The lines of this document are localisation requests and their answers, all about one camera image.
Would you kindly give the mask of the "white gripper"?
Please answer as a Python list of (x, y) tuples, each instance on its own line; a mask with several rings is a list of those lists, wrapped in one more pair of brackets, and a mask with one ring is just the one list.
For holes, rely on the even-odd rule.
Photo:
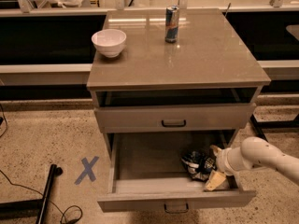
[(205, 184), (205, 189), (208, 191), (219, 187), (226, 180), (227, 175), (234, 175), (237, 172), (252, 168), (252, 162), (242, 156), (240, 147), (221, 149), (211, 145), (210, 149), (216, 157), (216, 165), (219, 171), (213, 170), (211, 172)]

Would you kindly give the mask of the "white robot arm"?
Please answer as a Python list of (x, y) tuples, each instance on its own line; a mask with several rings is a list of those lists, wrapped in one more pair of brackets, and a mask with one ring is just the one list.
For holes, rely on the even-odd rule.
[(227, 176), (245, 170), (270, 168), (299, 185), (299, 159), (283, 153), (259, 137), (246, 138), (239, 147), (220, 149), (212, 145), (217, 170), (213, 170), (205, 184), (206, 190), (219, 187)]

